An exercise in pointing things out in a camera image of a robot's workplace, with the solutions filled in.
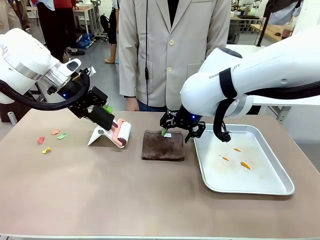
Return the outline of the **pink white lint roller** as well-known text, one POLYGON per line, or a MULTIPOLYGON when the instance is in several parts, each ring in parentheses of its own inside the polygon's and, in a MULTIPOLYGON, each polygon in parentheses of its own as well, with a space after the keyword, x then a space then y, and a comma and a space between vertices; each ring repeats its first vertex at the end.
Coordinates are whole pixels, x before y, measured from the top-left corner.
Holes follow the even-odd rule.
POLYGON ((111 126, 111 140, 119 148, 124 148, 129 140, 132 125, 122 119, 113 120, 111 126))

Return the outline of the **white folded stand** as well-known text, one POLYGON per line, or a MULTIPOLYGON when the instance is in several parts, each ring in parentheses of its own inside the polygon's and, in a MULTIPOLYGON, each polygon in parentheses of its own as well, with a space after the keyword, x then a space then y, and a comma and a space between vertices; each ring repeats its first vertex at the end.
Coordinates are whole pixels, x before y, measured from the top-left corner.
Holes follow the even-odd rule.
POLYGON ((114 143, 118 148, 124 148, 125 146, 118 140, 118 139, 113 139, 113 133, 114 131, 112 129, 110 130, 105 130, 104 128, 97 126, 93 132, 92 135, 89 139, 89 142, 87 146, 90 146, 95 140, 97 140, 101 136, 107 137, 112 143, 114 143))

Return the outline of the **person in beige trousers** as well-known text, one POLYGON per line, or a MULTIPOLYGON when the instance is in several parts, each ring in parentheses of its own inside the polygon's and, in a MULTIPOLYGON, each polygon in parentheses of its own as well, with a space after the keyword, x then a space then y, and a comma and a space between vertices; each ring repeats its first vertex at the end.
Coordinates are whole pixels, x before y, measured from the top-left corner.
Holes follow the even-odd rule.
POLYGON ((0 35, 14 28, 30 30, 27 4, 28 0, 0 0, 0 35))

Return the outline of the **person's right forearm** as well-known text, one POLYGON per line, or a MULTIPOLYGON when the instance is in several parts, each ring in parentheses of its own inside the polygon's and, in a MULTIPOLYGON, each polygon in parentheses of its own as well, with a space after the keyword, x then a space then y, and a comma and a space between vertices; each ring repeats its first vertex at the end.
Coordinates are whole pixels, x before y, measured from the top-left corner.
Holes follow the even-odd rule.
POLYGON ((136 96, 138 54, 135 47, 119 46, 119 93, 125 98, 136 96))

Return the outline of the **wooden top table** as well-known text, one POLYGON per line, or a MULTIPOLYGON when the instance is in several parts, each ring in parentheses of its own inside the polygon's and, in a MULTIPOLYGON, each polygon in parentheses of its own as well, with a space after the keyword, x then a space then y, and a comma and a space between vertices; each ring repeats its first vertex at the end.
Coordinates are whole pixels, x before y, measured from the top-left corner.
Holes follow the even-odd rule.
MULTIPOLYGON (((250 27, 257 32, 257 35, 259 33, 259 30, 262 29, 261 24, 251 24, 250 27)), ((284 25, 267 25, 264 37, 274 41, 279 42, 282 40, 282 32, 283 32, 284 25)), ((255 40, 254 44, 256 45, 258 42, 258 37, 255 40)))

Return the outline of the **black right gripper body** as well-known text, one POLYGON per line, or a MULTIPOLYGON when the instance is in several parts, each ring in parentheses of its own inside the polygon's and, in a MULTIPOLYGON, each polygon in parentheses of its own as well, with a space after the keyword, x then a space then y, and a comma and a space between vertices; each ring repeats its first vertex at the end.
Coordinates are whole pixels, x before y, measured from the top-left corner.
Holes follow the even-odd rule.
POLYGON ((181 105, 180 109, 175 113, 173 123, 176 128, 190 129, 196 127, 200 120, 200 115, 190 113, 183 105, 181 105))

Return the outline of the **white frame wooden desk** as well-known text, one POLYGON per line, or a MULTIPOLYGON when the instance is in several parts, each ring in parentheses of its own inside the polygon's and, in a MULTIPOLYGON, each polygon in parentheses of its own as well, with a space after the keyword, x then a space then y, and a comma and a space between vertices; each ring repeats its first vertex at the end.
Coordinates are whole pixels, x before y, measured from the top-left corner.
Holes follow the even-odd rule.
POLYGON ((87 34, 96 34, 97 24, 95 22, 95 8, 90 6, 79 6, 73 10, 75 28, 85 31, 87 34))

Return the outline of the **silver metal tray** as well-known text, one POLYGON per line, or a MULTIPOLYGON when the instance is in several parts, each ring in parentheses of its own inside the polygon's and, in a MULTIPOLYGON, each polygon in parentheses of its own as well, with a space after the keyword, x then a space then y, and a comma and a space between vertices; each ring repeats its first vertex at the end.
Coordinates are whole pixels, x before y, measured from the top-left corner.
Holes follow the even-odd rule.
POLYGON ((295 192, 293 181, 256 127, 227 124, 226 128, 231 135, 229 142, 215 136, 212 124, 207 124, 202 136, 194 139, 202 179, 210 190, 274 196, 290 196, 295 192), (241 166, 241 162, 251 169, 241 166))

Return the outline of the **brown cloth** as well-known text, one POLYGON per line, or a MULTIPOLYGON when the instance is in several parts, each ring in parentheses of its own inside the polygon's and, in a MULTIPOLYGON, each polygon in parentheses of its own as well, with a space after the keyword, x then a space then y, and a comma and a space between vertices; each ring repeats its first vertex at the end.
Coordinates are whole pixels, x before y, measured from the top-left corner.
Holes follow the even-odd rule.
POLYGON ((141 158, 147 161, 182 162, 185 159, 184 139, 181 132, 146 130, 142 140, 141 158))

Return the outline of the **plastic cup with dark drink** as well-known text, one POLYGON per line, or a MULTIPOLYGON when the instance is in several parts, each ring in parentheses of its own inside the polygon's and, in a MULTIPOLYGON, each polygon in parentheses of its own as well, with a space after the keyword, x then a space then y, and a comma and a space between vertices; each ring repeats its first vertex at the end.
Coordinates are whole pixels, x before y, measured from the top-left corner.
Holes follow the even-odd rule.
POLYGON ((294 25, 292 22, 287 22, 284 26, 283 26, 283 31, 281 34, 281 39, 286 39, 288 37, 290 37, 292 35, 292 32, 294 30, 294 25))

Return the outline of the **person in beige jacket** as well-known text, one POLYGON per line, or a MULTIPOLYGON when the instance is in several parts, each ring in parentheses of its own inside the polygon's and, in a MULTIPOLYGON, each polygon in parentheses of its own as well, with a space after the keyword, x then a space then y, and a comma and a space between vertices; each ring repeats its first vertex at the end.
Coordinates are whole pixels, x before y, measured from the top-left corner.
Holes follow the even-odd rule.
POLYGON ((230 0, 120 0, 120 45, 137 51, 139 111, 178 110, 180 91, 227 44, 230 0))

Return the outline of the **black pole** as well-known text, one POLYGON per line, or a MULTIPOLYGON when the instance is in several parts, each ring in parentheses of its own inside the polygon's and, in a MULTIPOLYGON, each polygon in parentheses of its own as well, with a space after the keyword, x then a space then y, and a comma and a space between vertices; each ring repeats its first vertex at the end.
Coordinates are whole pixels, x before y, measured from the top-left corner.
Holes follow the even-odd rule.
POLYGON ((274 4, 274 0, 268 0, 267 4, 265 6, 265 11, 264 11, 264 14, 263 14, 263 17, 265 19, 261 24, 262 29, 259 30, 258 35, 257 35, 257 37, 258 37, 258 41, 256 43, 257 47, 261 47, 262 46, 262 41, 263 41, 267 26, 268 26, 268 22, 269 22, 271 13, 272 13, 273 4, 274 4))

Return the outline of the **person's right hand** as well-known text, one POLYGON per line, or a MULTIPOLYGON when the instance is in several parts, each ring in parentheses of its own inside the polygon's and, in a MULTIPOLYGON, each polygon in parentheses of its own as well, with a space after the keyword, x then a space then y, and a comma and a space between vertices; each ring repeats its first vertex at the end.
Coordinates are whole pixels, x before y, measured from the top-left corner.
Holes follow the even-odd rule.
POLYGON ((135 97, 126 97, 125 98, 125 109, 127 111, 139 111, 139 104, 135 97))

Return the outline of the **barefoot person in black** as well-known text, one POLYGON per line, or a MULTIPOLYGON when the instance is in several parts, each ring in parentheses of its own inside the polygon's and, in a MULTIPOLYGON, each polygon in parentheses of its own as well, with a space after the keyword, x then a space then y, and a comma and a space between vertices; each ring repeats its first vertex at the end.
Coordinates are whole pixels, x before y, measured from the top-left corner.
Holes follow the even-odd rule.
POLYGON ((111 3, 112 9, 109 15, 107 28, 110 56, 104 60, 107 64, 114 64, 116 62, 117 33, 119 32, 119 0, 111 0, 111 3))

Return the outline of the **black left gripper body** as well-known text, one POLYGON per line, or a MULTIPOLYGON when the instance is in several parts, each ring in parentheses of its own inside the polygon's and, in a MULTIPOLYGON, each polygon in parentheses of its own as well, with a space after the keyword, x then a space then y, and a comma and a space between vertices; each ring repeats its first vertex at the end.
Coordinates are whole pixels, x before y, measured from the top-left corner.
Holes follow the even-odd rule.
POLYGON ((70 80, 57 92, 64 99, 62 103, 58 104, 59 108, 72 106, 88 93, 89 87, 90 77, 87 74, 80 74, 76 77, 76 80, 70 80))

